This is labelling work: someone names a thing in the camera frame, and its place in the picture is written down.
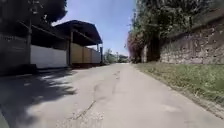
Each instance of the warehouse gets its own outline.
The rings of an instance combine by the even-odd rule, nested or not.
[[[102,63],[102,40],[95,25],[82,21],[68,21],[55,26],[69,37],[69,64],[73,66],[99,65]],[[88,48],[97,46],[97,50]]]

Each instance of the grass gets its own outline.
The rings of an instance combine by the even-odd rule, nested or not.
[[[137,66],[171,87],[187,90],[224,107],[224,65],[147,63]]]

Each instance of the asphalt road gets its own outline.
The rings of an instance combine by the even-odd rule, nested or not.
[[[224,121],[129,64],[0,80],[11,128],[224,128]]]

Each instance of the sky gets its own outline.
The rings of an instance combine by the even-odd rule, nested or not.
[[[81,20],[96,25],[104,51],[128,55],[124,48],[130,30],[135,0],[68,0],[67,15],[56,24]]]

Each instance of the vegetation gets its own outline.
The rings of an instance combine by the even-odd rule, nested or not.
[[[223,65],[139,64],[139,69],[163,80],[174,89],[188,90],[195,96],[224,107]]]
[[[128,56],[119,55],[117,62],[118,63],[127,63],[128,62]]]
[[[104,53],[104,63],[113,64],[113,63],[127,63],[128,57],[121,54],[113,54],[111,49],[107,49]]]
[[[103,55],[104,57],[104,63],[105,64],[113,64],[116,63],[116,56],[114,54],[112,54],[112,50],[111,49],[107,49]]]
[[[160,44],[175,31],[189,29],[193,18],[209,7],[211,0],[137,0],[127,46],[134,61],[140,61],[145,44]]]
[[[67,0],[8,0],[1,4],[7,6],[6,18],[14,21],[41,19],[51,24],[62,19],[67,13]]]

